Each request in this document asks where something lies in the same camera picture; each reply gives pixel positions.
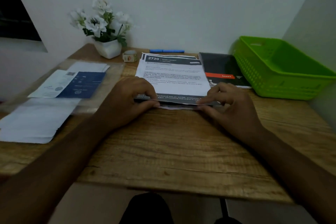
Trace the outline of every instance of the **desk surface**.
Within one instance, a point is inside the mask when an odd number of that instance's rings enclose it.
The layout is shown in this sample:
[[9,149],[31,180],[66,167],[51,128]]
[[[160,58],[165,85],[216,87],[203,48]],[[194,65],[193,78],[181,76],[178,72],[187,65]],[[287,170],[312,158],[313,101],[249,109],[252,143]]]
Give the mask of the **desk surface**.
[[[70,58],[106,62],[92,44]],[[119,56],[111,61],[122,59]],[[126,63],[122,76],[134,76],[136,70],[137,63]],[[261,98],[252,90],[249,94],[267,129],[336,175],[336,135],[308,103]],[[48,144],[0,142],[0,175],[19,172],[86,117],[70,117]],[[212,121],[190,110],[153,109],[118,129],[99,146],[78,181],[293,202],[246,149],[219,131]]]

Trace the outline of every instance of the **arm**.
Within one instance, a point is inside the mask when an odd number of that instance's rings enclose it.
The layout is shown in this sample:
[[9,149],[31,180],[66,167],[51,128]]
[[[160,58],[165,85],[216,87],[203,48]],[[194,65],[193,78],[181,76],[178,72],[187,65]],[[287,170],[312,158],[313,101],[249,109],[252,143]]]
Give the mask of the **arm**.
[[153,86],[145,79],[118,82],[94,115],[0,186],[0,223],[47,222],[99,142],[112,130],[159,105],[154,100],[134,103],[138,94],[156,99]]
[[223,113],[205,105],[199,109],[259,154],[319,223],[336,223],[335,176],[264,128],[253,101],[240,88],[220,83],[210,89],[198,104],[212,101],[230,106]]

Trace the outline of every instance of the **dark pants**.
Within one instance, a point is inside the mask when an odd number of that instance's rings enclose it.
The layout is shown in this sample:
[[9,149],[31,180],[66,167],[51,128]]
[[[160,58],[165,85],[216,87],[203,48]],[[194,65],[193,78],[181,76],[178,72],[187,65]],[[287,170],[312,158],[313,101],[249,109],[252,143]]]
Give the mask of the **dark pants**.
[[[128,204],[119,224],[174,224],[168,205],[163,198],[155,193],[134,196]],[[241,224],[239,221],[223,213],[223,218],[215,224]]]

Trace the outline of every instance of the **white flower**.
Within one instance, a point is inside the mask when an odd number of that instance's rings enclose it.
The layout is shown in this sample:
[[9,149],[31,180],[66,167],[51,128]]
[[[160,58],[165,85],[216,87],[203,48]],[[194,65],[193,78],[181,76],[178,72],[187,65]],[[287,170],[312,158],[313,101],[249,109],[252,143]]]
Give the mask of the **white flower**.
[[112,12],[111,4],[107,3],[107,1],[105,0],[93,0],[92,8],[98,11],[101,15],[103,15],[105,12]]
[[120,24],[132,24],[132,19],[128,14],[124,14],[123,12],[117,12],[115,15],[115,19],[120,23]]
[[85,27],[94,33],[94,36],[100,37],[100,32],[106,32],[107,22],[98,15],[93,15],[85,20]]
[[77,29],[82,29],[84,27],[84,21],[87,17],[87,15],[84,13],[83,9],[77,8],[74,11],[71,11],[68,13],[68,16],[70,18],[70,24],[77,28]]

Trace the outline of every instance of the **black book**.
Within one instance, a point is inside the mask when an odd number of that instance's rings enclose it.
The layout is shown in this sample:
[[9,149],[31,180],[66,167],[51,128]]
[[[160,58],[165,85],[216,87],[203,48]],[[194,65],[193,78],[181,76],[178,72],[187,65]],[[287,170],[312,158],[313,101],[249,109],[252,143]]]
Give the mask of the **black book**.
[[240,88],[251,88],[233,55],[200,52],[198,56],[211,87],[225,82]]

